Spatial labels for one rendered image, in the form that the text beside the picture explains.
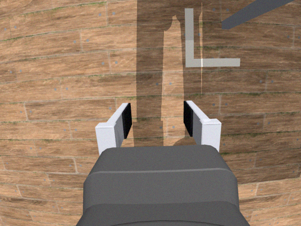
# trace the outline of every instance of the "wooden floor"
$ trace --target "wooden floor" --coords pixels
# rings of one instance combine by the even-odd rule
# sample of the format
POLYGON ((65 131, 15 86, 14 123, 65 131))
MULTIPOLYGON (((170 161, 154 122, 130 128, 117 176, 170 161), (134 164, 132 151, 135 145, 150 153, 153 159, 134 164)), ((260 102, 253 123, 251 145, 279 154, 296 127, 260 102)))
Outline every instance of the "wooden floor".
POLYGON ((195 57, 241 59, 203 69, 185 68, 174 2, 0 1, 0 226, 77 224, 95 126, 122 103, 139 125, 122 147, 195 144, 184 100, 222 122, 249 224, 301 226, 301 0, 230 30, 252 0, 203 1, 195 57))

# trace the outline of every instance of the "white bracket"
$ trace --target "white bracket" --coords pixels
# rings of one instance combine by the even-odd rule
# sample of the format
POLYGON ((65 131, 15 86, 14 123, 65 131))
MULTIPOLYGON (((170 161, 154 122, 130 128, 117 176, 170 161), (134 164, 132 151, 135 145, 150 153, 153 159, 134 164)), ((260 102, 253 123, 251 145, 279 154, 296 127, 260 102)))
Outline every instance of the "white bracket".
POLYGON ((186 103, 194 114, 192 136, 195 142, 211 145, 219 152, 222 123, 216 118, 210 119, 193 101, 187 100, 186 103))
POLYGON ((99 155, 107 148, 119 148, 124 140, 122 112, 128 103, 123 103, 107 122, 95 127, 99 155))
POLYGON ((186 67, 239 67, 240 58, 194 58, 194 9, 185 9, 185 61, 186 67))

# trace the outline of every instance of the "brown floor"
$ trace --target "brown floor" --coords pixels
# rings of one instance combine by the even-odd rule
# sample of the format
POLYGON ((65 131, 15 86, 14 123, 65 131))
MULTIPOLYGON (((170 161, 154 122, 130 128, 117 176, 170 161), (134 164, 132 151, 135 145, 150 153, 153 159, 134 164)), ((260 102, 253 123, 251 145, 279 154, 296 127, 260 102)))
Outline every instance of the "brown floor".
MULTIPOLYGON (((93 2, 0 2, 0 226, 76 225, 99 156, 95 126, 122 103, 131 103, 137 121, 137 0, 93 2)), ((122 146, 195 144, 183 123, 183 101, 192 100, 222 122, 220 154, 250 225, 301 226, 301 0, 221 30, 221 20, 251 2, 203 5, 196 56, 240 58, 238 68, 185 77, 173 16, 164 32, 162 105, 148 94, 156 85, 146 90, 140 123, 159 117, 163 136, 153 127, 134 139, 131 128, 122 146)))

